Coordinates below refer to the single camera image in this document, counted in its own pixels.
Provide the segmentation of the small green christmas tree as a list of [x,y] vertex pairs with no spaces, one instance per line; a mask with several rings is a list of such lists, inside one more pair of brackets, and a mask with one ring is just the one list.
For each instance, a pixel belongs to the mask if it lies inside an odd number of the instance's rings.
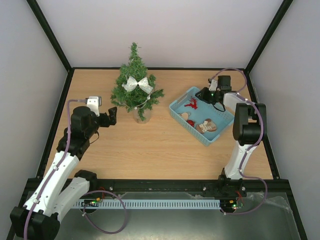
[[139,55],[138,44],[133,42],[128,63],[120,67],[111,91],[111,103],[134,113],[136,122],[142,124],[150,120],[153,106],[159,104],[159,99],[164,96],[164,90],[156,87],[156,77],[148,74],[148,68]]

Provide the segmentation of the white mesh bow ornament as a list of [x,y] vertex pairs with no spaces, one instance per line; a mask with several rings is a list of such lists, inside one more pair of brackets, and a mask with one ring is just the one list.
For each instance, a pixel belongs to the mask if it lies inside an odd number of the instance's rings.
[[136,87],[139,87],[143,92],[150,95],[154,88],[149,85],[149,81],[147,77],[144,77],[137,81],[134,77],[130,76],[126,83],[123,83],[121,85],[127,92],[132,92],[136,89]]

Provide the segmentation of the red beaded ornament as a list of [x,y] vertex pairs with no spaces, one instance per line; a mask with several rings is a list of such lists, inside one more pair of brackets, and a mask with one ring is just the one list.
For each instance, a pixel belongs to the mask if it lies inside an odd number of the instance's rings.
[[195,98],[191,98],[189,100],[189,103],[185,104],[184,107],[191,107],[192,109],[196,110],[198,108],[197,100]]

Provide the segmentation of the fairy light string white beads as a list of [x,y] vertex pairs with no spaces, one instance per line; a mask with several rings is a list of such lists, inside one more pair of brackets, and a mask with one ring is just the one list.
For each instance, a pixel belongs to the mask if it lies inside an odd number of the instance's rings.
[[[147,77],[149,85],[153,87],[152,93],[147,94],[138,86],[135,90],[127,92],[122,87],[122,84],[126,83],[130,76],[134,77],[137,81]],[[122,72],[116,79],[115,83],[116,87],[112,90],[112,95],[110,97],[112,103],[116,106],[126,108],[127,112],[136,112],[140,121],[145,121],[147,118],[146,111],[151,111],[154,105],[159,104],[159,98],[164,97],[164,90],[156,88],[156,77],[153,74],[147,76],[146,71]]]

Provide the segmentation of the light blue plastic basket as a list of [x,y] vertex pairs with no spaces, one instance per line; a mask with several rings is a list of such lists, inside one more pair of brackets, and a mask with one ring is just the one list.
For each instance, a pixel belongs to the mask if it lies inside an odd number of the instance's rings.
[[[220,135],[229,128],[234,122],[234,115],[228,110],[221,112],[218,111],[211,104],[207,104],[199,100],[195,94],[200,89],[193,86],[189,88],[182,96],[173,101],[169,105],[170,115],[181,124],[188,132],[190,132],[197,140],[199,140],[204,146],[209,146],[216,141]],[[190,99],[196,99],[197,109],[191,107],[184,107],[189,103]],[[190,126],[187,121],[184,121],[180,114],[184,112],[190,112],[189,120],[195,122],[195,126]],[[214,132],[201,133],[196,127],[204,122],[205,119],[211,119],[217,126],[217,130]]]

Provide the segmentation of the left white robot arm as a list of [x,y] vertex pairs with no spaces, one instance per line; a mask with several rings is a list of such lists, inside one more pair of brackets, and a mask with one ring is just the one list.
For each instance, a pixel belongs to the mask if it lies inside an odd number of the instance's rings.
[[41,183],[23,204],[14,207],[10,220],[16,236],[28,240],[53,240],[61,222],[75,202],[97,185],[97,175],[79,171],[67,188],[68,176],[79,164],[99,128],[117,123],[117,108],[107,113],[89,106],[78,106],[68,114],[68,126],[60,139],[54,160]]

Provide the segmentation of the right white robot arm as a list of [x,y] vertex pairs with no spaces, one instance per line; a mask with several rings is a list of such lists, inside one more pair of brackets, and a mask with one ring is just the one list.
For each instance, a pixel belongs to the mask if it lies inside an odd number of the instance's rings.
[[232,134],[235,146],[228,164],[223,169],[226,179],[218,183],[218,191],[229,196],[236,189],[232,180],[249,178],[244,175],[246,164],[260,142],[267,135],[267,108],[263,103],[255,103],[241,96],[231,87],[231,77],[220,75],[217,80],[208,79],[208,87],[204,87],[195,96],[215,106],[234,111]]

